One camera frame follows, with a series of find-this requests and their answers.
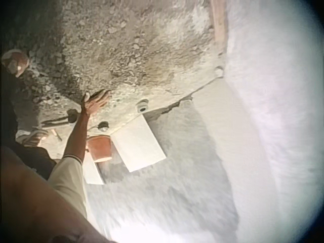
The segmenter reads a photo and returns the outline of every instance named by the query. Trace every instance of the man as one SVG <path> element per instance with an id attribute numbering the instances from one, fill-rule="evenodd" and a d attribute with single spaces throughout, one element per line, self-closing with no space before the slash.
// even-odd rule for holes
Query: man
<path id="1" fill-rule="evenodd" d="M 12 138 L 1 145 L 1 233 L 10 242 L 110 242 L 86 220 L 82 163 L 91 115 L 108 101 L 101 91 L 86 93 L 78 121 L 68 139 L 63 158 L 48 181 L 28 168 L 18 156 Z M 2 116 L 10 117 L 9 104 Z"/>

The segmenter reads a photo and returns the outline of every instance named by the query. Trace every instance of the terracotta pot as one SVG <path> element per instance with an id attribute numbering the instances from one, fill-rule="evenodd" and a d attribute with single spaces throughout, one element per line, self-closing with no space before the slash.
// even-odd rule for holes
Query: terracotta pot
<path id="1" fill-rule="evenodd" d="M 87 139 L 87 147 L 94 162 L 111 159 L 111 139 L 106 135 L 93 136 Z"/>

